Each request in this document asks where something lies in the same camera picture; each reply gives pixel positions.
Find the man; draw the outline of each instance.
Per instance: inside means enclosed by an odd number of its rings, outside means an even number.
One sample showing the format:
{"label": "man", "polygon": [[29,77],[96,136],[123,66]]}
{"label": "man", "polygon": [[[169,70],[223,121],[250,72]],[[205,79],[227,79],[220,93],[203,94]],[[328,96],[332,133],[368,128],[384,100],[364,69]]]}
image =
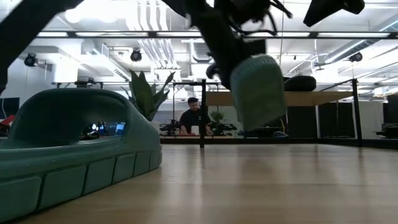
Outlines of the man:
{"label": "man", "polygon": [[[182,134],[191,134],[192,126],[200,126],[200,121],[202,117],[201,110],[198,106],[198,101],[198,98],[195,97],[191,97],[188,99],[189,110],[184,112],[180,118]],[[213,133],[211,132],[211,129],[209,127],[209,124],[211,123],[210,117],[206,114],[203,119],[205,119],[206,123],[206,134],[212,135]]]}

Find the small plant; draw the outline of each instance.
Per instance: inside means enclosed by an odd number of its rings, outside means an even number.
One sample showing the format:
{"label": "small plant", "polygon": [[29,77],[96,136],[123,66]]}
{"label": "small plant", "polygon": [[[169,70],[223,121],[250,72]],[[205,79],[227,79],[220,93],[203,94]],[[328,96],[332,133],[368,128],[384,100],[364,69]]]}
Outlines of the small plant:
{"label": "small plant", "polygon": [[210,116],[217,124],[221,124],[224,121],[224,113],[221,111],[212,111]]}
{"label": "small plant", "polygon": [[162,89],[156,93],[156,85],[149,85],[145,78],[143,71],[139,75],[131,71],[131,82],[129,82],[129,87],[131,95],[129,92],[122,87],[122,89],[129,96],[129,101],[137,108],[137,110],[148,120],[152,121],[155,117],[157,110],[160,105],[167,99],[167,95],[170,90],[164,92],[164,88],[167,84],[173,81],[174,73],[170,73],[167,77],[166,82],[163,84]]}

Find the black shirt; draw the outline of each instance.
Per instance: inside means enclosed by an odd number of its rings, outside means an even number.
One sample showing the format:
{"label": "black shirt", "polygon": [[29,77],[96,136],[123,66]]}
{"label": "black shirt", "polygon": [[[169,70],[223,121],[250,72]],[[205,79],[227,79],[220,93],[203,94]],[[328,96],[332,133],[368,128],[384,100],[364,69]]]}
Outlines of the black shirt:
{"label": "black shirt", "polygon": [[[201,110],[197,111],[187,110],[181,115],[180,124],[187,129],[188,133],[191,133],[192,126],[199,126],[201,120]],[[206,114],[205,123],[208,124],[211,122],[210,117]]]}

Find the black tire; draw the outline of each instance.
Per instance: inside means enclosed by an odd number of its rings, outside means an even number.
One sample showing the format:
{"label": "black tire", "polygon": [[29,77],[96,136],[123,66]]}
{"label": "black tire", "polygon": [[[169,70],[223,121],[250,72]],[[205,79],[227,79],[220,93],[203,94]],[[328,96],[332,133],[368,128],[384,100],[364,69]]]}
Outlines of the black tire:
{"label": "black tire", "polygon": [[285,91],[313,91],[317,80],[311,76],[296,76],[285,81]]}

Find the wooden floor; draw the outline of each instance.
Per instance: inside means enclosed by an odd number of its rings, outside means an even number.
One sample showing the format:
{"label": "wooden floor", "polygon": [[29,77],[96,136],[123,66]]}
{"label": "wooden floor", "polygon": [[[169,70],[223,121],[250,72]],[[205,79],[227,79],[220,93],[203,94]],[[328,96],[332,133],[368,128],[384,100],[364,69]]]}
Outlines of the wooden floor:
{"label": "wooden floor", "polygon": [[398,223],[398,152],[164,146],[160,169],[18,223]]}

